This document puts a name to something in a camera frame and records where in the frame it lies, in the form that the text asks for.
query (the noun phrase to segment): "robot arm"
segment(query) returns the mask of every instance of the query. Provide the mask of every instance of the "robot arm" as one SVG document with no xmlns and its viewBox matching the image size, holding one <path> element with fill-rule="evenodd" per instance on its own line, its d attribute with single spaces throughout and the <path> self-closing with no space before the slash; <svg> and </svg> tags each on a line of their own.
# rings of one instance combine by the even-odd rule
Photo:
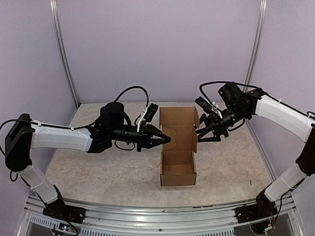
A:
<svg viewBox="0 0 315 236">
<path fill-rule="evenodd" d="M 213 111 L 213 106 L 209 102 L 201 97 L 196 99 L 196 103 L 208 114 L 200 118 L 200 123 L 204 122 L 206 127 L 196 131 L 199 133 L 199 142 L 220 141 L 220 135 L 228 137 L 228 127 L 257 115 L 282 126 L 306 143 L 295 163 L 259 193 L 255 205 L 236 209 L 239 223 L 277 214 L 275 201 L 286 192 L 294 190 L 306 177 L 315 174 L 315 120 L 275 100 L 260 88 L 242 92 L 234 82 L 231 82 L 220 88 L 219 94 L 227 107 L 221 111 L 221 117 Z M 209 132 L 212 132 L 213 136 L 204 138 Z"/>
<path fill-rule="evenodd" d="M 82 223 L 85 209 L 64 203 L 57 187 L 32 164 L 30 149 L 65 148 L 100 153 L 110 148 L 112 141 L 134 143 L 137 151 L 152 148 L 171 140 L 153 125 L 146 124 L 152 121 L 157 110 L 158 106 L 151 104 L 141 118 L 145 121 L 135 126 L 131 125 L 123 104 L 111 102 L 101 108 L 94 126 L 81 128 L 41 123 L 32 120 L 28 114 L 22 114 L 5 138 L 5 164 L 46 204 L 43 214 L 62 220 L 71 216 L 71 222 Z"/>
</svg>

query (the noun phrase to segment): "gray partition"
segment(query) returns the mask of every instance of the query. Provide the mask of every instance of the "gray partition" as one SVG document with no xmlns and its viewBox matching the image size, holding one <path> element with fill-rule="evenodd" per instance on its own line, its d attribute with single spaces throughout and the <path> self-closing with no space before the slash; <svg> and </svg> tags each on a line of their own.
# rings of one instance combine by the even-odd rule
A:
<svg viewBox="0 0 315 236">
<path fill-rule="evenodd" d="M 269 1 L 252 84 L 303 111 L 314 111 L 315 2 Z M 303 143 L 262 118 L 251 126 L 277 176 L 299 156 Z M 292 193 L 307 236 L 315 232 L 315 181 L 311 177 Z"/>
<path fill-rule="evenodd" d="M 29 113 L 48 123 L 67 124 L 75 107 L 60 61 L 48 1 L 0 3 L 0 123 Z M 1 146 L 10 128 L 0 134 Z M 45 171 L 53 149 L 31 152 L 33 163 Z M 29 191 L 19 179 L 12 183 L 0 154 L 1 235 L 14 235 Z"/>
<path fill-rule="evenodd" d="M 83 103 L 142 85 L 152 101 L 193 101 L 199 85 L 244 82 L 260 1 L 58 1 L 68 61 Z M 218 99 L 219 86 L 205 88 Z M 139 91 L 122 101 L 143 101 Z"/>
</svg>

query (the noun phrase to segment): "cardboard box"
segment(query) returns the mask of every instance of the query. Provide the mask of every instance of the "cardboard box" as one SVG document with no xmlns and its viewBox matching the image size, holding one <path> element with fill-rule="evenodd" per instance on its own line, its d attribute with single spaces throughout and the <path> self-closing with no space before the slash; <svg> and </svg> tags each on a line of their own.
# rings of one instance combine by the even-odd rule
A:
<svg viewBox="0 0 315 236">
<path fill-rule="evenodd" d="M 171 142 L 163 144 L 161 153 L 161 186 L 196 184 L 197 134 L 199 115 L 195 107 L 161 107 L 159 123 Z"/>
</svg>

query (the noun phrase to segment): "beige table surface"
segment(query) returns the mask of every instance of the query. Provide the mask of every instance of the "beige table surface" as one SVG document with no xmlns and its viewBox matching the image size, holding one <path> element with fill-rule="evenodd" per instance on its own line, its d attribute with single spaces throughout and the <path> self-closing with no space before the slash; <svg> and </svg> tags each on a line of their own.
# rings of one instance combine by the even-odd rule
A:
<svg viewBox="0 0 315 236">
<path fill-rule="evenodd" d="M 195 106 L 194 103 L 157 103 L 162 106 Z M 144 103 L 124 103 L 134 120 Z M 104 104 L 82 104 L 71 125 L 94 121 Z M 202 109 L 197 106 L 199 116 Z M 158 113 L 152 124 L 158 127 Z M 161 146 L 142 152 L 112 147 L 100 154 L 75 150 L 56 151 L 46 173 L 63 197 L 94 203 L 179 207 L 208 206 L 255 198 L 270 183 L 258 149 L 244 125 L 218 143 L 199 143 L 195 155 L 195 186 L 161 187 Z"/>
</svg>

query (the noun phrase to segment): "open box lid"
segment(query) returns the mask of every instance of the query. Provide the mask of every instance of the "open box lid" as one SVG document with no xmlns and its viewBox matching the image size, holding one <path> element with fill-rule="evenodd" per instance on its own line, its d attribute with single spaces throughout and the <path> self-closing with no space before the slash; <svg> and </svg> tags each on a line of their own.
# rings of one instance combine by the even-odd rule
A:
<svg viewBox="0 0 315 236">
<path fill-rule="evenodd" d="M 163 151 L 197 152 L 194 126 L 199 127 L 199 115 L 195 107 L 161 107 L 159 123 L 163 133 L 171 138 L 171 142 L 163 144 Z"/>
</svg>

